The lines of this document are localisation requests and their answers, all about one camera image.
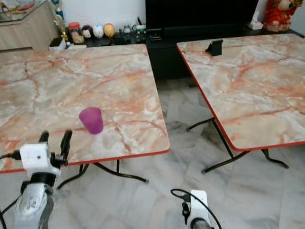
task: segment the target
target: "black cable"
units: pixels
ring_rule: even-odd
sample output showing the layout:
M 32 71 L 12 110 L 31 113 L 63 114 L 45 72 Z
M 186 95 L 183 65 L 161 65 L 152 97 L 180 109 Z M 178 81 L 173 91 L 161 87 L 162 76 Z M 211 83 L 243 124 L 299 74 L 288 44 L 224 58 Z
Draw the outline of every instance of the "black cable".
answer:
M 4 158 L 9 158 L 9 157 L 12 157 L 12 156 L 13 156 L 13 154 L 1 155 L 1 156 L 0 156 L 0 160 L 1 160 L 1 159 L 4 159 Z
M 16 204 L 16 202 L 17 202 L 17 200 L 19 199 L 19 197 L 20 197 L 20 196 L 18 196 L 18 198 L 15 199 L 10 205 L 8 205 L 2 212 L 1 212 L 1 210 L 0 210 L 0 221 L 1 221 L 1 224 L 2 224 L 3 229 L 6 229 L 6 224 L 5 224 L 3 215 L 4 215 L 5 212 L 7 212 L 11 207 L 13 207 L 13 206 Z
M 195 195 L 193 195 L 192 193 L 190 193 L 190 192 L 188 192 L 188 191 L 185 191 L 185 190 L 183 190 L 183 189 L 179 189 L 179 188 L 174 188 L 174 189 L 172 189 L 172 190 L 171 190 L 171 194 L 173 194 L 175 197 L 178 197 L 178 198 L 181 198 L 181 199 L 184 199 L 184 197 L 175 194 L 175 193 L 174 193 L 175 191 L 183 192 L 183 193 L 185 193 L 185 194 L 188 194 L 188 195 L 194 197 L 197 201 L 199 201 L 199 203 L 201 203 L 201 204 L 208 210 L 208 212 L 213 216 L 213 218 L 215 219 L 215 222 L 217 223 L 217 226 L 219 227 L 219 229 L 222 229 L 222 227 L 221 227 L 221 225 L 220 225 L 220 223 L 219 223 L 219 221 L 218 221 L 216 215 L 214 215 L 214 213 L 212 212 L 212 210 L 210 210 L 210 209 L 208 208 L 208 206 L 206 206 L 197 196 L 195 196 Z

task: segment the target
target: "trophy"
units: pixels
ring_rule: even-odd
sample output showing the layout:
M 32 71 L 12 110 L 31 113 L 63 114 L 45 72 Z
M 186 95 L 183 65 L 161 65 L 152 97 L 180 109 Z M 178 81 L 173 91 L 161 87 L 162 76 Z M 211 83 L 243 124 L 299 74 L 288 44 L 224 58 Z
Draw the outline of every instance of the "trophy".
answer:
M 65 21 L 62 19 L 61 15 L 56 15 L 55 16 L 55 20 L 54 20 L 55 25 L 57 25 L 57 27 L 59 28 L 60 32 L 61 32 L 61 37 L 65 40 L 68 41 L 68 36 L 66 33 L 66 23 Z
M 55 9 L 55 13 L 57 15 L 60 15 L 63 19 L 63 12 L 61 9 L 61 5 L 62 5 L 62 1 L 61 0 L 52 0 L 53 4 L 55 5 L 56 9 Z

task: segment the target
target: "decorative egg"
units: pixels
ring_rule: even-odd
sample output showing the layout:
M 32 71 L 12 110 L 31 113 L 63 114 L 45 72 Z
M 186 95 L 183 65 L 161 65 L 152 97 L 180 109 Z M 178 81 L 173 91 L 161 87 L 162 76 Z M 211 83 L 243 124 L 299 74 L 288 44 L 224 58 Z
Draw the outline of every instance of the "decorative egg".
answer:
M 114 26 L 110 23 L 105 24 L 104 33 L 107 37 L 113 37 L 115 34 Z
M 101 24 L 94 25 L 93 34 L 96 38 L 101 38 L 104 35 L 103 27 Z

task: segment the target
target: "red figurine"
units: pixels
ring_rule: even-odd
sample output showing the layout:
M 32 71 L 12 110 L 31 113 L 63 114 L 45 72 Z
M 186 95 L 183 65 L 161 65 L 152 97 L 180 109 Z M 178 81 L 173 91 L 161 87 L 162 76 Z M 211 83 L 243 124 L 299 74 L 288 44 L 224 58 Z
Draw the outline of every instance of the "red figurine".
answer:
M 269 0 L 265 11 L 264 28 L 269 31 L 287 31 L 290 28 L 290 16 L 303 0 Z

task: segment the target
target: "wooden cabinet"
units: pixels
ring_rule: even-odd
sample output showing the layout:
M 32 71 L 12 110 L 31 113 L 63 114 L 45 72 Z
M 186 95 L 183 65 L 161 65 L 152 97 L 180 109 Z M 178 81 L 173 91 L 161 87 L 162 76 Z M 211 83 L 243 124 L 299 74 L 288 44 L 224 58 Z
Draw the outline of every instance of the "wooden cabinet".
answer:
M 59 36 L 48 1 L 39 4 L 22 20 L 0 21 L 0 55 L 25 48 L 45 51 Z

